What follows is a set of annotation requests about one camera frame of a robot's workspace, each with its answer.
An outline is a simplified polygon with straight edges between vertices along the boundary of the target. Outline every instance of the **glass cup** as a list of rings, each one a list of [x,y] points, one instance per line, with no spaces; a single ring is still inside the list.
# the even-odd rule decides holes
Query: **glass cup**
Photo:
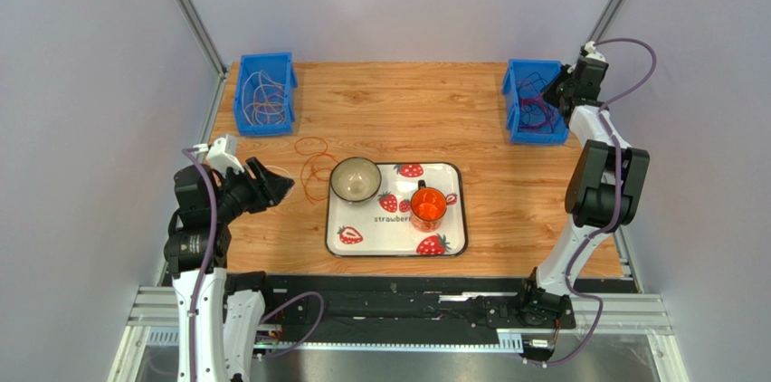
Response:
[[[444,195],[433,187],[426,187],[425,180],[418,181],[418,190],[410,200],[410,207],[410,222],[424,233],[436,231],[447,213]]]

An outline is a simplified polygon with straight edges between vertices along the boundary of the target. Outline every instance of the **robotic hand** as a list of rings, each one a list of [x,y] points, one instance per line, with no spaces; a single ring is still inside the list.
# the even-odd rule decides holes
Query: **robotic hand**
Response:
[[[244,212],[278,205],[294,181],[273,174],[256,158],[248,158],[244,168],[234,156],[236,142],[225,135],[211,147],[196,146],[196,153],[208,152],[211,166],[195,162],[174,175],[179,208],[169,222],[164,256],[178,302],[180,382],[248,382],[258,325],[265,301],[271,302],[264,272],[226,273],[228,224]]]
[[[607,68],[604,56],[589,42],[576,63],[563,65],[542,91],[544,101],[559,110],[584,150],[567,187],[565,229],[518,293],[519,319],[529,326],[550,326],[562,317],[569,296],[580,294],[572,283],[592,252],[620,225],[634,219],[640,202],[650,156],[621,138],[607,106],[597,100]],[[530,352],[526,349],[523,357],[545,362],[554,350]]]

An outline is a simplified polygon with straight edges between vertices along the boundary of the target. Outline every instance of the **white tray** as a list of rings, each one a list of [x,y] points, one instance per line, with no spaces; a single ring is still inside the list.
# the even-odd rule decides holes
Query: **white tray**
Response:
[[[427,238],[430,239],[427,243],[430,243],[439,240],[441,236],[446,239],[448,249],[441,255],[433,256],[462,253],[466,249],[467,236],[461,173],[458,168],[449,163],[422,163],[422,175],[404,177],[399,174],[396,166],[394,163],[377,164],[383,176],[378,195],[360,204],[350,204],[338,198],[330,188],[327,249],[341,257],[422,256],[417,253],[420,243]],[[418,180],[425,180],[428,187],[434,187],[446,196],[455,195],[455,201],[447,205],[442,225],[432,233],[416,230],[410,223],[409,210],[404,212],[397,207],[392,213],[386,211],[378,201],[380,194],[390,192],[399,206],[408,208],[410,198],[417,190]],[[341,237],[340,232],[346,227]]]

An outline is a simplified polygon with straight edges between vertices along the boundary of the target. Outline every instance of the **orange mug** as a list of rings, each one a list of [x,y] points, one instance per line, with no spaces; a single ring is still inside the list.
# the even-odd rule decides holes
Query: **orange mug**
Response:
[[[410,222],[424,233],[436,231],[447,213],[447,201],[442,192],[426,187],[425,180],[418,181],[418,190],[410,200]]]

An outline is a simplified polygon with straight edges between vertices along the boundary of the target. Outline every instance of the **wood grain surface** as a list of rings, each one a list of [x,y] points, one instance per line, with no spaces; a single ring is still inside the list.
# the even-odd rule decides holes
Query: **wood grain surface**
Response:
[[[565,225],[563,198],[580,147],[573,137],[559,147],[508,142],[500,95],[505,63],[296,63],[295,69],[296,134],[240,138],[238,158],[254,156],[266,166],[283,167],[298,184],[278,207],[231,224],[231,271],[528,275],[549,254]],[[237,73],[235,63],[212,138],[238,133],[232,109]],[[295,143],[306,137],[325,139],[338,160],[453,163],[462,172],[466,252],[454,258],[330,254],[324,242],[327,203],[311,203],[300,185],[309,157]],[[321,150],[322,143],[305,139],[298,147]],[[318,159],[317,167],[327,166],[334,166],[330,158]],[[328,183],[311,179],[308,190],[321,198]],[[612,239],[595,251],[582,274],[621,276]]]

